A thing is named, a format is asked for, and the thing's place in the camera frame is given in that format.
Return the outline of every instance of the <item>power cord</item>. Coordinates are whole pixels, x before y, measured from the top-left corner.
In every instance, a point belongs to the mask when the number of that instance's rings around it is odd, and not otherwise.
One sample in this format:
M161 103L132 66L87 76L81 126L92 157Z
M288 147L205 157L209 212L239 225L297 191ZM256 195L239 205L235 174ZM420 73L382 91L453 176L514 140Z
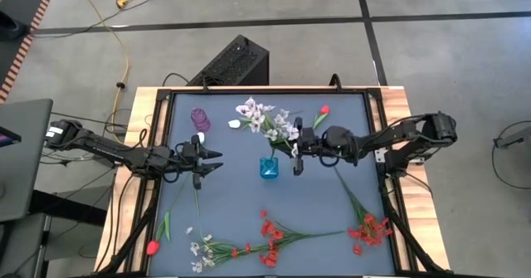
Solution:
M499 133L499 135L498 135L498 138L496 138L494 140L494 144L492 145L492 152L491 152L491 155L490 155L490 163L492 164L492 170L494 170L494 175L496 176L496 178L499 179L500 182L508 185L509 187L517 188L517 189L520 189L520 190L529 190L529 189L531 189L531 187L516 186L516 185L513 185L512 183L507 182L503 178L501 178L501 176L498 173L498 170L496 169L496 165L494 164L494 152L497 149L496 148L496 141L499 140L499 139L502 139L502 136L504 135L504 133L508 129L510 129L510 128L514 127L515 125L518 125L518 124L527 124L527 123L531 123L531 120L518 121L518 122L515 122L513 124L508 125L507 127L505 127L505 129L502 129L501 133Z
M187 84L190 84L190 80L187 79L187 78L185 78L183 75L178 74L178 73L169 73L169 74L166 76L166 78L164 78L164 81L163 81L163 87L166 86L166 81L167 81L168 78L171 77L171 76L177 76L177 77L183 79Z

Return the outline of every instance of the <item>metal stand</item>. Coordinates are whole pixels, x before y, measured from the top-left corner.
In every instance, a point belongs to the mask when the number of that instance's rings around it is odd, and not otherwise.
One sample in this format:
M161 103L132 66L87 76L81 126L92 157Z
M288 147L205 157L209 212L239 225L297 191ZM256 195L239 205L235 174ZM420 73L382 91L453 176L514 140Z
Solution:
M44 212L53 217L83 222L102 227L105 225L107 211L83 203L60 198L56 195L33 190L29 213Z

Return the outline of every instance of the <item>white orchid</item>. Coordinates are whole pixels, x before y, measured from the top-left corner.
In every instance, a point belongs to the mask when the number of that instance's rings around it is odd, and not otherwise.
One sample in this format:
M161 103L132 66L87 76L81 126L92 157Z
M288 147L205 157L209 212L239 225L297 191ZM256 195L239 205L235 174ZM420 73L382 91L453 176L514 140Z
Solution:
M205 266L215 266L216 265L213 260L211 260L210 258L206 258L205 256L202 257L202 263Z
M202 263L199 261L199 262L192 262L192 271L196 272L196 273L201 273L202 272Z
M197 256L197 252L201 250L201 247L199 244L192 242L190 246L190 251L193 253L194 256Z
M298 154L299 154L299 149L297 149L297 144L293 144L293 149L291 150L291 156L293 158L297 158Z
M288 110L280 109L280 116L282 116L283 119L287 119L288 116L290 116L290 112Z
M273 119L273 121L275 121L275 124L278 125L278 126L281 126L281 125L285 124L285 118L282 117L282 115L276 115L275 118Z
M271 141L276 141L278 134L279 132L276 129L269 129L267 132L265 132L264 136L268 139L271 139Z

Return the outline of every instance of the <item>black cable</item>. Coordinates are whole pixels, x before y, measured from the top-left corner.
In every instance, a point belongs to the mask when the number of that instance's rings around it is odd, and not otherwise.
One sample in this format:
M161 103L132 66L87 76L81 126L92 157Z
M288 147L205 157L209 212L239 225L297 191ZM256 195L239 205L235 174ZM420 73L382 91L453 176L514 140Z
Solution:
M169 74L166 76L166 78L164 78L164 81L163 81L163 87L166 86L166 81L168 80L168 78L169 78L170 76L177 76L177 77L183 79L187 84L190 84L190 80L187 79L187 78L185 78L183 75L180 75L180 74L178 74L178 73L169 73Z
M108 187L102 194L101 196L92 204L92 206L90 206L90 210L87 211L87 213L83 216L84 218L88 217L90 215L90 213L92 212L92 210L94 210L94 207L96 206L96 204L98 204L98 202L100 202L101 198L103 198L103 196L107 193L107 191L110 190L110 187ZM63 232L61 232L59 235L57 235L56 237L53 238L53 241L57 241L60 237L63 237L66 233L68 232L71 232L72 230L74 230L74 228L78 227L80 225L80 222L77 222L76 224L74 224L74 226L64 230ZM39 246L39 248L37 250L35 250L27 259L25 259L21 264L20 266L17 267L17 269L13 272L13 274L17 274L23 267L24 265L26 265L26 263L28 261L30 261L39 251L41 250L41 247Z
M492 153L490 155L490 162L492 163L492 170L494 170L494 175L496 175L496 178L499 179L500 182L502 182L502 183L504 183L504 184L506 184L506 185L508 185L508 186L510 186L512 188L517 188L517 189L520 189L520 190L529 190L529 189L531 189L531 187L516 186L516 185L513 185L512 183L508 183L506 180L501 178L501 176L498 173L498 170L496 169L496 165L494 164L494 151L496 150L496 142L501 139L501 136L505 133L505 131L507 131L508 129L514 127L515 125L527 124L527 123L531 123L531 120L518 121L518 122L515 122L513 124L508 125L507 127L505 127L505 129L502 129L501 133L499 133L499 135L498 135L498 138L496 138L494 140L494 144L492 145Z

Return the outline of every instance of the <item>flower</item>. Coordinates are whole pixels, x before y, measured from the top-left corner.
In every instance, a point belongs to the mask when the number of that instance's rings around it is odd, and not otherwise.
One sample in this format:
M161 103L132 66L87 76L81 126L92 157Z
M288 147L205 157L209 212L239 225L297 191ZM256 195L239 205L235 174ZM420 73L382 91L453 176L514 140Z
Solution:
M192 242L191 243L191 246L190 246L190 251L193 252L193 255L194 256L197 256L197 252L201 250L201 247L199 246L199 244L195 243L195 242Z
M265 132L264 136L268 139L271 139L271 141L276 141L276 136L279 134L279 132L276 129L269 129L267 132Z
M328 114L330 112L330 107L328 107L327 105L324 105L323 107L321 107L321 114Z
M146 254L148 254L148 256L153 256L155 255L155 253L157 253L159 248L160 248L160 243L158 241L152 240L148 244Z
M202 263L199 262L192 262L192 271L201 273L202 272Z
M258 133L260 132L260 124L250 123L249 126L251 127L251 132Z
M215 266L216 265L213 260L211 260L210 258L206 258L205 256L202 257L202 263L205 266Z
M282 240L284 238L284 232L281 230L275 230L273 232L273 238L276 240Z
M358 244L355 244L354 247L353 247L353 252L355 255L357 256L361 256L362 255L362 247Z
M276 261L279 257L279 252L275 250L269 251L269 255L267 258L271 259L272 261Z
M280 109L280 116L283 119L287 119L288 116L290 116L290 112L288 110Z
M291 150L291 156L294 159L297 159L298 155L299 155L299 149L297 149L297 144L293 144L293 149Z

